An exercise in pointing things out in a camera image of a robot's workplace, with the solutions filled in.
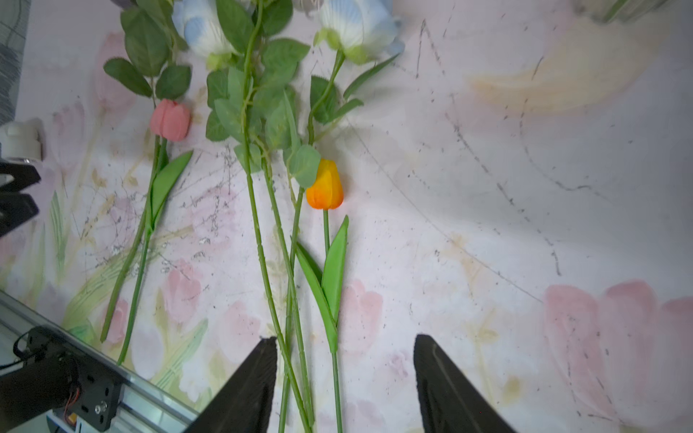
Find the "clear glass vase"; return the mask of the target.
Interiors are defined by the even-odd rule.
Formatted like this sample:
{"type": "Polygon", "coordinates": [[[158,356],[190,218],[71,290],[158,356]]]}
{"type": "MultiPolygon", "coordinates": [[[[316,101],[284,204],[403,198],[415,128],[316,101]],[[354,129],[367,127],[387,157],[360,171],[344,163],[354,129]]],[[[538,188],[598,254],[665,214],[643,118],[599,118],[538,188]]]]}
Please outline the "clear glass vase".
{"type": "Polygon", "coordinates": [[[670,0],[572,0],[573,10],[597,23],[629,23],[667,5],[670,0]]]}

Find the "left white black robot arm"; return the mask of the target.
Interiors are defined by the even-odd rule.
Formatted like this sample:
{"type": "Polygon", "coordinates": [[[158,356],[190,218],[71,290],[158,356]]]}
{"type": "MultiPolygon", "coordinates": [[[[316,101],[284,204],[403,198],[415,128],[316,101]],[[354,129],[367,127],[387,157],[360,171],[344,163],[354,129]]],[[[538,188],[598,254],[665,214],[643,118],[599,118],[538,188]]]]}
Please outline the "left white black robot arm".
{"type": "MultiPolygon", "coordinates": [[[[1,238],[39,214],[34,199],[22,191],[41,176],[28,163],[1,160],[1,238]]],[[[74,414],[97,432],[108,432],[117,416],[124,378],[84,346],[70,341],[57,328],[31,328],[13,346],[21,368],[1,375],[1,432],[8,432],[48,411],[62,409],[65,420],[74,414]],[[27,345],[20,350],[21,338],[27,345]]]]}

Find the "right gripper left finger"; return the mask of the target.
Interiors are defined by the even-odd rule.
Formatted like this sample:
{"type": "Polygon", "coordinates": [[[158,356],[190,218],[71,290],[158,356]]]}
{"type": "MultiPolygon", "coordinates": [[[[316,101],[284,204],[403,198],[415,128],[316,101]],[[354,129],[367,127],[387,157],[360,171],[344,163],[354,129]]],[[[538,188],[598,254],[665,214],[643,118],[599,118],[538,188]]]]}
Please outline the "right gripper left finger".
{"type": "Polygon", "coordinates": [[[277,339],[261,339],[186,432],[268,431],[277,364],[277,339]]]}

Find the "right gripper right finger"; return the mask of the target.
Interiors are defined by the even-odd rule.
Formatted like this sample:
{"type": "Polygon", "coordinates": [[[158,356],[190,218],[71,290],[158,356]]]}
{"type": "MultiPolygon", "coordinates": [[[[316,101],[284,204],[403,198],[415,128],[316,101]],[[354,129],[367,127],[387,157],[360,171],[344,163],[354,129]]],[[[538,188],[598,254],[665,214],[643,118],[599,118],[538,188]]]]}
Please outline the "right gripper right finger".
{"type": "Polygon", "coordinates": [[[426,433],[514,433],[434,338],[416,336],[413,364],[426,433]]]}

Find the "blue white rose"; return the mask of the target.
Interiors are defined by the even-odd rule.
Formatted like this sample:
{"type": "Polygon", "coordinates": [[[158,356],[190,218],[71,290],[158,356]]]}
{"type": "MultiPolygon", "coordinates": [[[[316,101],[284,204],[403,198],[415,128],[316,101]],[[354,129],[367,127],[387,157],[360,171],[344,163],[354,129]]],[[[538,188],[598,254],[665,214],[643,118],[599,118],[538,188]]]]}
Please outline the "blue white rose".
{"type": "MultiPolygon", "coordinates": [[[[399,38],[400,21],[390,1],[325,1],[319,7],[318,16],[321,28],[313,43],[326,43],[335,52],[335,59],[328,78],[314,76],[310,80],[308,178],[301,184],[306,200],[307,190],[317,178],[319,164],[328,160],[321,157],[315,147],[317,127],[332,126],[363,106],[363,102],[355,98],[355,92],[404,50],[399,38]]],[[[337,232],[330,230],[332,245],[337,232]]]]}
{"type": "Polygon", "coordinates": [[[207,138],[234,143],[245,174],[259,271],[281,371],[278,429],[291,413],[305,432],[316,414],[296,276],[302,202],[319,154],[301,132],[295,81],[307,43],[285,36],[289,1],[177,1],[173,24],[210,66],[207,138]]]}

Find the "pink tulip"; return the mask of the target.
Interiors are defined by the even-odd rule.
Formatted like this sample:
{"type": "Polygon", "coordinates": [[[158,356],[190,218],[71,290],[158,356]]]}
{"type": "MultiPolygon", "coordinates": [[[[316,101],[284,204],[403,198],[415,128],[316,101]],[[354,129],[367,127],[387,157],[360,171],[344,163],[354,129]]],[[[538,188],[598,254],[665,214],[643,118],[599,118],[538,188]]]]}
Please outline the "pink tulip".
{"type": "Polygon", "coordinates": [[[167,145],[182,141],[189,132],[191,112],[182,103],[171,99],[163,99],[155,108],[150,121],[150,130],[159,140],[155,150],[153,175],[148,189],[144,211],[144,234],[140,242],[142,252],[131,308],[128,317],[126,335],[122,344],[117,364],[120,366],[126,360],[128,348],[135,327],[136,314],[139,307],[140,294],[143,285],[145,269],[148,260],[151,238],[155,232],[164,206],[173,187],[187,167],[192,151],[184,153],[172,162],[168,161],[167,145]]]}

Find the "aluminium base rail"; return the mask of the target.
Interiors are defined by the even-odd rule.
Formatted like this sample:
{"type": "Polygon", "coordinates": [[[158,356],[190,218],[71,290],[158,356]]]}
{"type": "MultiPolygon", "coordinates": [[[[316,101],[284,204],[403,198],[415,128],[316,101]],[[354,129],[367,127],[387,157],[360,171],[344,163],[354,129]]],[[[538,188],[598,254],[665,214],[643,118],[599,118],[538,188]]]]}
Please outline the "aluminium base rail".
{"type": "Polygon", "coordinates": [[[198,411],[1,296],[1,429],[34,419],[59,432],[183,432],[198,411]]]}

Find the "orange tulip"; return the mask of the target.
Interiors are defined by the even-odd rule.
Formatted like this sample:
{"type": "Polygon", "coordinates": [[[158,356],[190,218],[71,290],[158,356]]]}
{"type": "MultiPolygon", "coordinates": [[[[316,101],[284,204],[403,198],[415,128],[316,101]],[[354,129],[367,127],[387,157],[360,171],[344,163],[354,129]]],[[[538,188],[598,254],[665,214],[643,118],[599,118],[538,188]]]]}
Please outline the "orange tulip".
{"type": "Polygon", "coordinates": [[[339,379],[339,310],[344,281],[349,220],[346,218],[343,221],[335,237],[335,244],[332,245],[330,243],[328,213],[332,209],[337,209],[344,200],[344,191],[335,162],[321,161],[317,178],[307,190],[307,200],[310,207],[323,212],[326,258],[323,267],[320,267],[312,260],[303,245],[298,245],[297,257],[318,305],[328,339],[332,359],[336,425],[337,431],[342,433],[344,426],[339,379]]]}

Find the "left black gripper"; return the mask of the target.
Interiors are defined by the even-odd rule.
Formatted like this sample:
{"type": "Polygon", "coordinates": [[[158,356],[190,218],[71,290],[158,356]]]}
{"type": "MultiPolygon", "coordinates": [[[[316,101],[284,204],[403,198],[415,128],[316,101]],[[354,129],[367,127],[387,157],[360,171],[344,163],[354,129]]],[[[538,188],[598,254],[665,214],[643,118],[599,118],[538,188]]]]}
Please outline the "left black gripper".
{"type": "Polygon", "coordinates": [[[26,163],[1,162],[1,174],[10,182],[1,186],[1,236],[11,233],[39,214],[34,199],[23,191],[41,180],[34,166],[26,163]]]}

